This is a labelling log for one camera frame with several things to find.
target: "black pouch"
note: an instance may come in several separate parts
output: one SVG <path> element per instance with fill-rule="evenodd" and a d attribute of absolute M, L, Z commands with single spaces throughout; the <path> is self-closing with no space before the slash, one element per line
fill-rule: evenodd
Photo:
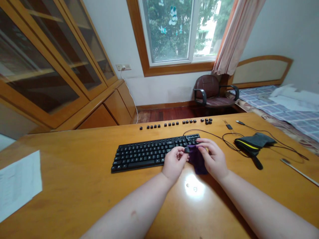
<path fill-rule="evenodd" d="M 260 149 L 277 143 L 273 138 L 263 134 L 255 133 L 254 136 L 235 139 L 235 145 L 242 151 L 245 151 L 253 160 L 256 168 L 262 170 L 264 167 L 257 158 Z"/>

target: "white power cord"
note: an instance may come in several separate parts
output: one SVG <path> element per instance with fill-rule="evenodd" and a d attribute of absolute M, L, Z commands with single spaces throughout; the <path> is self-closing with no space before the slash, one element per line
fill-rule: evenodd
<path fill-rule="evenodd" d="M 125 80 L 124 77 L 122 76 L 122 70 L 125 70 L 125 66 L 122 66 L 122 68 L 121 68 L 121 78 L 124 80 L 124 82 L 125 82 L 125 84 L 126 84 L 126 87 L 129 89 L 129 87 L 127 86 L 126 80 Z M 132 97 L 133 102 L 134 102 L 134 105 L 135 105 L 136 114 L 137 114 L 137 121 L 136 121 L 136 124 L 137 124 L 137 123 L 139 122 L 139 112 L 137 111 L 137 107 L 136 107 L 134 98 L 133 98 L 133 96 L 131 95 L 130 89 L 129 89 L 129 93 L 130 93 L 130 96 Z"/>

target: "curtain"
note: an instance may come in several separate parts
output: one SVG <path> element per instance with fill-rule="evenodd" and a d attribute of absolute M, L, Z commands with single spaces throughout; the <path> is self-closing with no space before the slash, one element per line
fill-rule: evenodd
<path fill-rule="evenodd" d="M 235 0 L 213 73 L 233 75 L 265 0 Z"/>

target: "desk surface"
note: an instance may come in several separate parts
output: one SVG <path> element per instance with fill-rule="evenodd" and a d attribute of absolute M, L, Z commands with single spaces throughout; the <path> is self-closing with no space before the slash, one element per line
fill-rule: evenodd
<path fill-rule="evenodd" d="M 110 168 L 119 144 L 181 136 L 189 129 L 202 129 L 222 136 L 234 130 L 245 136 L 254 131 L 235 123 L 270 131 L 276 138 L 306 155 L 280 149 L 262 149 L 259 171 L 249 158 L 230 150 L 224 142 L 204 132 L 226 154 L 228 168 L 269 196 L 319 227 L 319 188 L 280 161 L 292 165 L 319 182 L 319 158 L 254 113 L 215 116 L 213 124 L 182 124 L 146 130 L 150 123 L 106 128 L 26 135 L 0 153 L 0 168 L 37 151 L 41 152 L 43 191 L 16 213 L 0 223 L 1 238 L 74 238 L 81 236 L 103 214 L 127 194 L 159 173 L 154 167 L 111 174 Z M 235 136 L 228 136 L 233 141 Z M 186 163 L 185 168 L 157 215 L 148 238 L 246 238 L 255 237 L 222 188 L 210 176 L 199 176 Z"/>

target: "hand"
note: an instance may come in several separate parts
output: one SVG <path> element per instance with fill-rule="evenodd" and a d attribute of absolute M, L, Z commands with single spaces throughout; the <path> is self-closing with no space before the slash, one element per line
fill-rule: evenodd
<path fill-rule="evenodd" d="M 216 181 L 220 182 L 228 175 L 224 152 L 210 139 L 198 138 L 196 141 L 200 143 L 196 147 L 203 155 L 207 171 Z"/>
<path fill-rule="evenodd" d="M 174 184 L 182 173 L 189 155 L 184 153 L 184 147 L 173 148 L 165 157 L 162 173 Z"/>

